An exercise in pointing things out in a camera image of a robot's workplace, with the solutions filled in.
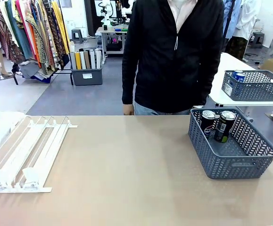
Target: stool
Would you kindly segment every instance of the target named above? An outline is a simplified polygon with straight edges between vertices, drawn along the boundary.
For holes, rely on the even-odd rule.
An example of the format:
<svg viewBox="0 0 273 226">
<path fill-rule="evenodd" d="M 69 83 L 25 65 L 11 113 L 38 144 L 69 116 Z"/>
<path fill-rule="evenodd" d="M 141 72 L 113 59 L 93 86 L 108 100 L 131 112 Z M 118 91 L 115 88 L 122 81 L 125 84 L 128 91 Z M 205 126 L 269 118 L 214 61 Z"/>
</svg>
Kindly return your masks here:
<svg viewBox="0 0 273 226">
<path fill-rule="evenodd" d="M 71 30 L 71 35 L 72 35 L 72 41 L 74 43 L 76 43 L 76 42 L 83 43 L 83 37 L 82 37 L 81 29 L 72 29 Z"/>
<path fill-rule="evenodd" d="M 250 44 L 251 48 L 262 48 L 265 34 L 262 32 L 253 32 L 254 41 Z"/>
</svg>

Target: gray storage bin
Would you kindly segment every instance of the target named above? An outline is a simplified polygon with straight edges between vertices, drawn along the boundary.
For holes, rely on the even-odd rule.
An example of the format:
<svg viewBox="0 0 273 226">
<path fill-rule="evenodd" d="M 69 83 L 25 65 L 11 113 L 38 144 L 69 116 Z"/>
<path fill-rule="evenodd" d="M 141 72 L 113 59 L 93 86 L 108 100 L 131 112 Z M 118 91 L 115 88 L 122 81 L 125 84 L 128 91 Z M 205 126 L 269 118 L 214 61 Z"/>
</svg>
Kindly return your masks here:
<svg viewBox="0 0 273 226">
<path fill-rule="evenodd" d="M 102 68 L 72 70 L 72 75 L 74 78 L 74 84 L 76 86 L 91 86 L 103 84 Z"/>
<path fill-rule="evenodd" d="M 243 71 L 244 82 L 232 77 L 234 71 L 225 71 L 222 90 L 234 101 L 273 101 L 273 73 L 270 71 Z"/>
<path fill-rule="evenodd" d="M 206 138 L 199 126 L 204 110 L 207 109 L 191 110 L 189 136 L 207 176 L 211 179 L 260 178 L 273 161 L 273 145 L 234 108 L 208 109 L 218 115 L 222 111 L 236 114 L 227 143 L 214 140 L 219 119 L 214 121 L 213 131 Z"/>
</svg>

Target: table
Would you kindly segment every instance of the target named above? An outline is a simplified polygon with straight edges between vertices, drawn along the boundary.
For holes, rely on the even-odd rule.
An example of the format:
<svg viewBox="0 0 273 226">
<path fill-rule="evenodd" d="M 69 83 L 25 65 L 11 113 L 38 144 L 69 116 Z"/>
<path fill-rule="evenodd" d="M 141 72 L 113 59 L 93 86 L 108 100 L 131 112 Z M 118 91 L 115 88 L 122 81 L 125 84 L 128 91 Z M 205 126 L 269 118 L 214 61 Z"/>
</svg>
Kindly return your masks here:
<svg viewBox="0 0 273 226">
<path fill-rule="evenodd" d="M 209 179 L 189 116 L 69 118 L 52 192 L 0 194 L 0 226 L 273 225 L 273 162 L 260 179 Z"/>
<path fill-rule="evenodd" d="M 127 32 L 116 32 L 113 27 L 108 27 L 106 31 L 104 31 L 103 27 L 99 27 L 97 29 L 97 32 L 102 34 L 102 46 L 103 46 L 103 64 L 105 63 L 106 56 L 108 54 L 124 54 L 124 47 L 125 47 L 125 40 L 126 40 L 126 34 Z M 107 37 L 108 36 L 113 36 L 113 37 L 121 37 L 122 38 L 122 43 L 123 43 L 123 48 L 121 51 L 107 51 Z"/>
<path fill-rule="evenodd" d="M 224 79 L 224 71 L 226 70 L 255 70 L 246 63 L 234 58 L 228 53 L 221 54 L 221 61 L 218 68 L 218 73 L 215 75 L 213 87 L 210 97 L 219 105 L 224 106 L 273 106 L 273 101 L 233 101 L 225 92 L 222 91 L 222 83 Z"/>
</svg>

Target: energy drink can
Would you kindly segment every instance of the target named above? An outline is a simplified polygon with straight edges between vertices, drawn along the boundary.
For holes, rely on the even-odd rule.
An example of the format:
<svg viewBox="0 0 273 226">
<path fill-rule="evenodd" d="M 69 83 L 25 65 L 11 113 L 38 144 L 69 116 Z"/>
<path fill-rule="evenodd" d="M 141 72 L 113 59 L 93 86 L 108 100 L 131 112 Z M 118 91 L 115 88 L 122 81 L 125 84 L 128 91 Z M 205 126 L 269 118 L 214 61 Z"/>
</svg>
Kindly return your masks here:
<svg viewBox="0 0 273 226">
<path fill-rule="evenodd" d="M 230 130 L 235 122 L 236 115 L 230 111 L 224 111 L 220 114 L 218 126 L 215 131 L 215 140 L 220 143 L 227 142 Z"/>
<path fill-rule="evenodd" d="M 233 78 L 236 78 L 238 73 L 243 73 L 243 71 L 241 71 L 241 70 L 235 70 L 233 72 L 233 74 L 232 74 Z"/>
<path fill-rule="evenodd" d="M 235 79 L 237 81 L 239 81 L 239 82 L 244 82 L 245 81 L 245 77 L 246 77 L 245 74 L 243 74 L 243 73 L 237 73 Z"/>
<path fill-rule="evenodd" d="M 216 114 L 212 111 L 205 110 L 202 112 L 199 125 L 206 137 L 209 137 L 211 134 L 215 118 L 216 118 Z"/>
</svg>

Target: blue can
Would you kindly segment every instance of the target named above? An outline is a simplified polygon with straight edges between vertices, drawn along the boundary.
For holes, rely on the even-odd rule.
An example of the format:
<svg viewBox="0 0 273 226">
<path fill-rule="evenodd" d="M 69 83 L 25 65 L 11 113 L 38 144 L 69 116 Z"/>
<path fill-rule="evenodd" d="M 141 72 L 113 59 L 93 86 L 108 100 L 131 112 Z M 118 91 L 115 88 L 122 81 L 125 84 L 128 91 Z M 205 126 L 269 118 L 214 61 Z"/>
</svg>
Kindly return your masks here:
<svg viewBox="0 0 273 226">
<path fill-rule="evenodd" d="M 244 82 L 245 81 L 245 77 L 246 77 L 245 74 L 243 74 L 243 73 L 237 73 L 235 79 L 238 82 Z"/>
<path fill-rule="evenodd" d="M 233 78 L 236 78 L 238 73 L 243 73 L 243 71 L 241 71 L 241 70 L 235 70 L 235 71 L 233 72 L 233 74 L 232 74 L 232 77 L 233 77 Z"/>
</svg>

